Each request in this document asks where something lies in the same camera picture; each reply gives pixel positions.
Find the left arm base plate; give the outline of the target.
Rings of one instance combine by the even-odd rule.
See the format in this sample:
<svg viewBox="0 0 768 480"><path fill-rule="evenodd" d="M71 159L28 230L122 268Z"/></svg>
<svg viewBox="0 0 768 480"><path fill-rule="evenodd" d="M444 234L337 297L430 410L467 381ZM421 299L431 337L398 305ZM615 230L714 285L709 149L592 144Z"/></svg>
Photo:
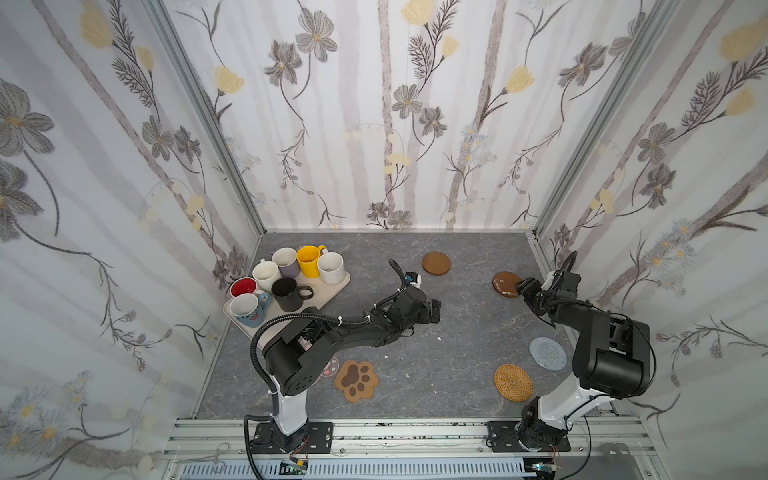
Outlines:
<svg viewBox="0 0 768 480"><path fill-rule="evenodd" d="M246 445L254 454L329 454L332 422L307 422L292 434L284 434L274 421L244 421Z"/></svg>

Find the dark brown glossy coaster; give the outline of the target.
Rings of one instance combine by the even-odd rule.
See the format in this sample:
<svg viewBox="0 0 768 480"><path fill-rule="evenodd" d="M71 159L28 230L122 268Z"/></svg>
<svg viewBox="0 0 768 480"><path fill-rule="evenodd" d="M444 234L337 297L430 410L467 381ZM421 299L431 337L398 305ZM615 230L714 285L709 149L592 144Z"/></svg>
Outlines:
<svg viewBox="0 0 768 480"><path fill-rule="evenodd" d="M516 298L519 296L517 286L522 278L510 271L500 271L492 278L494 290L505 298Z"/></svg>

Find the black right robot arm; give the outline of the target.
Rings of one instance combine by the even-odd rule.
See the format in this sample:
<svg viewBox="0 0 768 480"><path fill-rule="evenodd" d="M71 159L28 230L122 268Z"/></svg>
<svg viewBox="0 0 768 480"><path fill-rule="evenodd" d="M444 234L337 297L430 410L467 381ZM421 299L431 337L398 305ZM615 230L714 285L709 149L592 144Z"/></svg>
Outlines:
<svg viewBox="0 0 768 480"><path fill-rule="evenodd" d="M574 422L597 406L638 397L655 375L650 328L577 298L580 276L556 271L545 282L529 277L516 285L532 313L578 333L572 373L552 392L523 410L517 438L523 448L557 447Z"/></svg>

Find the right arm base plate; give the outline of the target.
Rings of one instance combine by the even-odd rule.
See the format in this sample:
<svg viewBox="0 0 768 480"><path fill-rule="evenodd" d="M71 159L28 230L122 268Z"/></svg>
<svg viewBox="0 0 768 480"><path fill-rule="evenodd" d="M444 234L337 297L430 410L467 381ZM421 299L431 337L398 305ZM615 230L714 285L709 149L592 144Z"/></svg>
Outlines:
<svg viewBox="0 0 768 480"><path fill-rule="evenodd" d="M567 431L541 421L489 421L486 443L494 453L570 452Z"/></svg>

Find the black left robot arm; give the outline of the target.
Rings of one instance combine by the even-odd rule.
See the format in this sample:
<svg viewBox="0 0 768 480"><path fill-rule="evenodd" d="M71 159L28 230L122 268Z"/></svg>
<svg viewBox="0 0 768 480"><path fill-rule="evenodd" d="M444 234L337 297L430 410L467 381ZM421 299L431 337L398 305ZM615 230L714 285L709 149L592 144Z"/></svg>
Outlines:
<svg viewBox="0 0 768 480"><path fill-rule="evenodd" d="M389 345L418 324L439 323L441 310L440 300L406 285L359 317L307 308L266 322L249 355L272 396L272 428L285 437L306 431L306 391L337 352Z"/></svg>

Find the blue grey woven coaster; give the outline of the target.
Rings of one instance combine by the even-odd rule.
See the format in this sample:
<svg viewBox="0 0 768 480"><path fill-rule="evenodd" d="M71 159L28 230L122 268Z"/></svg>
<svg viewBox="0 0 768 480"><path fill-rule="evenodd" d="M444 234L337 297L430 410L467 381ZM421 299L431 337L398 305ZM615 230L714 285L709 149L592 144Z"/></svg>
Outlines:
<svg viewBox="0 0 768 480"><path fill-rule="evenodd" d="M533 361L549 371L561 371L568 363L564 348L555 340L547 337L537 337L531 340L528 350Z"/></svg>

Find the brown paw coaster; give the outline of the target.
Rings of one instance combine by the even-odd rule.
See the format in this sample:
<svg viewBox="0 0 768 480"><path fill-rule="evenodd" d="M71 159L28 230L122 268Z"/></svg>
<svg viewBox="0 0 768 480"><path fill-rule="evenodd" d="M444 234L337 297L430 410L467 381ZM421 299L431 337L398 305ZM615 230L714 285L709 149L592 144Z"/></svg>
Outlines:
<svg viewBox="0 0 768 480"><path fill-rule="evenodd" d="M380 379L371 362L346 361L336 375L334 385L350 403L372 399Z"/></svg>

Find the brown cork round coaster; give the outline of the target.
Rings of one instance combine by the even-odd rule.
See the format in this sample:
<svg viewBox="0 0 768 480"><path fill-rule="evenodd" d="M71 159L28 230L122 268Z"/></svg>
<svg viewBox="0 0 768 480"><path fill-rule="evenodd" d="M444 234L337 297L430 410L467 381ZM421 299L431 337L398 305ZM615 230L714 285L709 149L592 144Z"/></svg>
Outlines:
<svg viewBox="0 0 768 480"><path fill-rule="evenodd" d="M428 274L441 276L450 271L452 262L446 254L439 251L431 251L424 255L421 265Z"/></svg>

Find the rattan wicker round coaster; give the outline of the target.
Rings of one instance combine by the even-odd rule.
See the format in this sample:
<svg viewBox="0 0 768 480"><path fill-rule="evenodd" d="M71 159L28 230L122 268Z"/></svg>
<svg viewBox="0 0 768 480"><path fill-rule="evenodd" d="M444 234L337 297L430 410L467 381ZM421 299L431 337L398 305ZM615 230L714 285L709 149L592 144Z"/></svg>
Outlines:
<svg viewBox="0 0 768 480"><path fill-rule="evenodd" d="M514 364L503 364L496 369L494 385L502 397L512 402L525 402L534 392L528 373Z"/></svg>

